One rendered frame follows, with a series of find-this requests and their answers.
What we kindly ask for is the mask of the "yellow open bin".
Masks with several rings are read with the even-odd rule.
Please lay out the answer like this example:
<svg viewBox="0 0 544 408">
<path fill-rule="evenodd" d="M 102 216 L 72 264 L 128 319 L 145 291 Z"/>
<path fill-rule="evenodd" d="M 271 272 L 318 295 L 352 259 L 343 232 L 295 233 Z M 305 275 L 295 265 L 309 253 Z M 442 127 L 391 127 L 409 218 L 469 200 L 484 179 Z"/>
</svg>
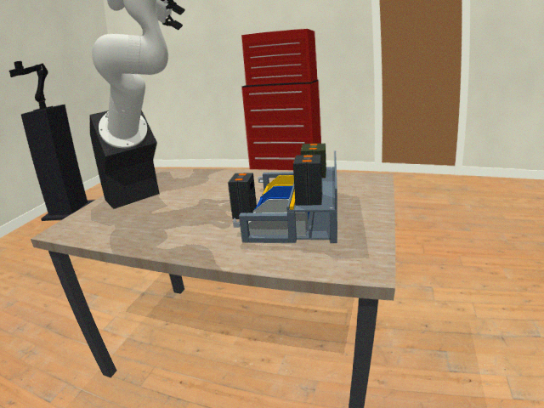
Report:
<svg viewBox="0 0 544 408">
<path fill-rule="evenodd" d="M 275 178 L 273 181 L 266 185 L 263 195 L 274 186 L 293 186 L 293 183 L 293 175 L 279 175 L 277 178 Z"/>
</svg>

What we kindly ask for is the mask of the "blue bin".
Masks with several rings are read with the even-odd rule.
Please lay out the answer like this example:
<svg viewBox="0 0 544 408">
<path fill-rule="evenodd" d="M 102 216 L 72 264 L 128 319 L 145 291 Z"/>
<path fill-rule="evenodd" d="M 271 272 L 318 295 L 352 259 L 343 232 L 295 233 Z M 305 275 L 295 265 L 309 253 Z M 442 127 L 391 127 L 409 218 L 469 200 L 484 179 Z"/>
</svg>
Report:
<svg viewBox="0 0 544 408">
<path fill-rule="evenodd" d="M 274 186 L 260 197 L 260 200 L 256 208 L 258 208 L 268 199 L 289 199 L 291 191 L 292 191 L 292 186 Z"/>
</svg>

